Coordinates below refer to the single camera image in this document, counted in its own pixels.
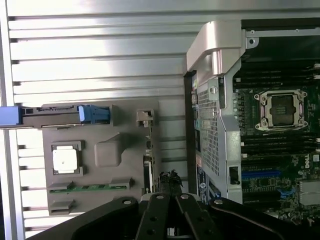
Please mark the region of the grey parts rack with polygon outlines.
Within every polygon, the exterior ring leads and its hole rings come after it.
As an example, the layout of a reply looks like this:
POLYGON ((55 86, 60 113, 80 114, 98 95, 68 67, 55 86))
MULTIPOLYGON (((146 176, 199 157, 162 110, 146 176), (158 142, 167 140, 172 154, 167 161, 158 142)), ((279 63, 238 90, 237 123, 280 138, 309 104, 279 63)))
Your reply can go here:
POLYGON ((95 105, 110 108, 109 124, 84 124, 42 128, 48 211, 50 215, 87 212, 120 196, 139 198, 145 193, 143 155, 147 130, 143 121, 153 117, 159 132, 157 100, 114 100, 56 104, 43 107, 95 105), (74 173, 54 171, 53 150, 73 146, 77 151, 74 173), (50 193, 71 186, 127 186, 127 190, 50 193))

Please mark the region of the green RAM stick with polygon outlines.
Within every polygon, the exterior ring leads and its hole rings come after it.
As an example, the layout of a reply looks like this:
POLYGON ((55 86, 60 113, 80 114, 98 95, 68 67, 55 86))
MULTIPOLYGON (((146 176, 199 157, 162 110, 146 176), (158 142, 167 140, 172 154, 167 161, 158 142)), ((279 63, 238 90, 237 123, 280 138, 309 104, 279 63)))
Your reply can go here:
POLYGON ((117 191, 129 189, 126 185, 111 186, 110 184, 94 184, 85 186, 72 185, 66 189, 49 190, 51 194, 73 193, 73 192, 92 192, 92 191, 117 191))

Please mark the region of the blue expansion slot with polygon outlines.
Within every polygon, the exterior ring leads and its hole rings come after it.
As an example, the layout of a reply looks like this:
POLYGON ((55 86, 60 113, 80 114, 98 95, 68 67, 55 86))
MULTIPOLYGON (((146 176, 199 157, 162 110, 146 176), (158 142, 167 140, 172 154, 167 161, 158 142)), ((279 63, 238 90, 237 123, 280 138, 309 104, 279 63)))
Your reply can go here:
POLYGON ((253 179, 253 178, 271 178, 278 177, 281 175, 280 171, 271 170, 271 171, 243 171, 241 173, 242 179, 253 179))

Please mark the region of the open Dell PC case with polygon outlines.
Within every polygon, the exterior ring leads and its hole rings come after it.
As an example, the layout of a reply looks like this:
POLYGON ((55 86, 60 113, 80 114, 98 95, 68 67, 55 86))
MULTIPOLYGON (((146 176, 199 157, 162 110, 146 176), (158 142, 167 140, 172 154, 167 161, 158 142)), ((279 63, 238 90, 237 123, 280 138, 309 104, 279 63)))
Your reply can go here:
POLYGON ((241 135, 234 115, 239 74, 320 75, 320 17, 214 20, 186 54, 197 192, 243 204, 241 135))

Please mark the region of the green Dell motherboard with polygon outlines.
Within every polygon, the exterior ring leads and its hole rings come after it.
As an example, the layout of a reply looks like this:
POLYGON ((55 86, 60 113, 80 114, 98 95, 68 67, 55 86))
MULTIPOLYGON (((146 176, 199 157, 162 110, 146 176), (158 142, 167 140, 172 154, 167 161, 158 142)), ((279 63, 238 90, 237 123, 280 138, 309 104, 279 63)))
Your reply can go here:
POLYGON ((259 76, 240 73, 233 79, 233 111, 240 129, 241 175, 280 171, 278 177, 241 178, 245 206, 280 220, 320 226, 320 204, 300 204, 300 181, 320 180, 320 74, 259 76), (285 131, 260 131, 259 102, 254 95, 269 90, 301 89, 308 126, 285 131))

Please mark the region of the silver CPU chip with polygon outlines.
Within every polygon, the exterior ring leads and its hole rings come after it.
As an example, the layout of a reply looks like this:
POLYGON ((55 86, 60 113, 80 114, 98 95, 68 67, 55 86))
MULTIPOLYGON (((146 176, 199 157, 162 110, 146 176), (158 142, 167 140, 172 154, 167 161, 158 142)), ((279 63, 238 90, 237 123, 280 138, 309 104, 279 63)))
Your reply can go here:
POLYGON ((52 151, 53 169, 59 174, 72 174, 78 168, 77 150, 73 146, 57 146, 52 151))

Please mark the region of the silver chipset heatsink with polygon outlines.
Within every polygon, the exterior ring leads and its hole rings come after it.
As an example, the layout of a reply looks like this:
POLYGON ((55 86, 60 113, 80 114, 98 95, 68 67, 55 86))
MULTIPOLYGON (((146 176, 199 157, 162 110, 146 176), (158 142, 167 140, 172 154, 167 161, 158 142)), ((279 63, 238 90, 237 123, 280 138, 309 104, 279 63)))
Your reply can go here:
POLYGON ((299 182, 299 203, 303 206, 320 205, 320 180, 299 182))

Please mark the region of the metal CPU socket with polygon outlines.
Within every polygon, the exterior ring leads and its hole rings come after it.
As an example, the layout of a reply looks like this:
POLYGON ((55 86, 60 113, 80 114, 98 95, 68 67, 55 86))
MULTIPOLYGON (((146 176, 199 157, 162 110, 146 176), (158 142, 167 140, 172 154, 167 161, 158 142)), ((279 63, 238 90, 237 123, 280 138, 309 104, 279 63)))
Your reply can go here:
POLYGON ((266 90, 254 95, 259 105, 259 123, 263 132, 300 130, 309 124, 305 120, 305 98, 301 89, 266 90))

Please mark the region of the hard disk in blue caddy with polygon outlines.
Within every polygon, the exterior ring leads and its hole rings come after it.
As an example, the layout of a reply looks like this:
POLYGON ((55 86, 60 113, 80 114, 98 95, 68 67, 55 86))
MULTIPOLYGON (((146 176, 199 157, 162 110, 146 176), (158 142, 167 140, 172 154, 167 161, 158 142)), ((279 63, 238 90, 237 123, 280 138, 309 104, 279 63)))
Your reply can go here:
POLYGON ((109 124, 110 122, 110 108, 92 104, 0 107, 0 130, 66 128, 87 124, 109 124))

